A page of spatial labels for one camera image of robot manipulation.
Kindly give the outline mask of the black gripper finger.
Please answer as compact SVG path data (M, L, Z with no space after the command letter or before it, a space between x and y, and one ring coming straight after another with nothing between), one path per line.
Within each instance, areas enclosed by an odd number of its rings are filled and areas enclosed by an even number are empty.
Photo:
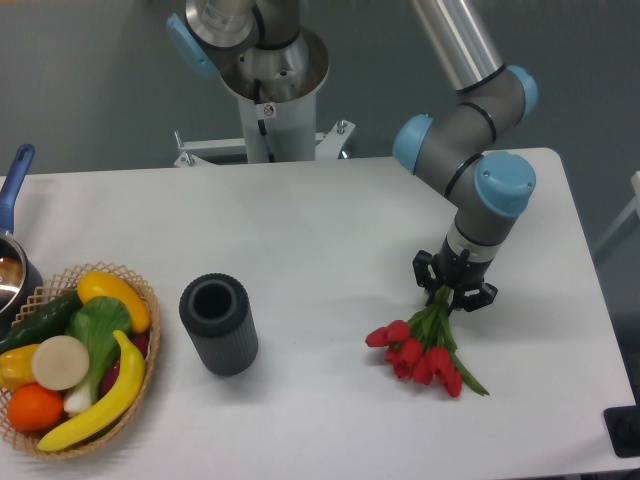
M466 288L464 285L455 285L452 287L453 297L448 307L448 313L463 310L465 312L473 312L491 305L497 294L498 289L484 281L474 284Z
M427 297L425 305L430 306L443 285L438 256L425 250L419 250L412 260L412 267L417 285L425 291Z

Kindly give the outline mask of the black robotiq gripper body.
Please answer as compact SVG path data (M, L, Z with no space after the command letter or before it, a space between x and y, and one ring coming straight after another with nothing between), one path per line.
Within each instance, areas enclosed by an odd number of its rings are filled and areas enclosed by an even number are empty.
M479 290L491 263L492 260L472 260L471 252L467 249L456 253L448 241L444 240L433 267L437 289L446 286L452 291L463 293Z

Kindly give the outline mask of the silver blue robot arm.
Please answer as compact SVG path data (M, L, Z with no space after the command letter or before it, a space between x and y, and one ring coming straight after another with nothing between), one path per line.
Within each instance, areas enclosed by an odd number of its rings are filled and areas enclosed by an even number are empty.
M503 62L470 3L413 8L459 97L445 117L408 120L393 143L393 157L457 209L438 253L417 253L413 268L428 295L448 287L450 308L471 312L494 301L486 272L536 185L533 167L494 143L530 113L538 88ZM328 52L297 2L190 1L166 31L193 70L219 76L236 97L250 162L319 158L315 96Z

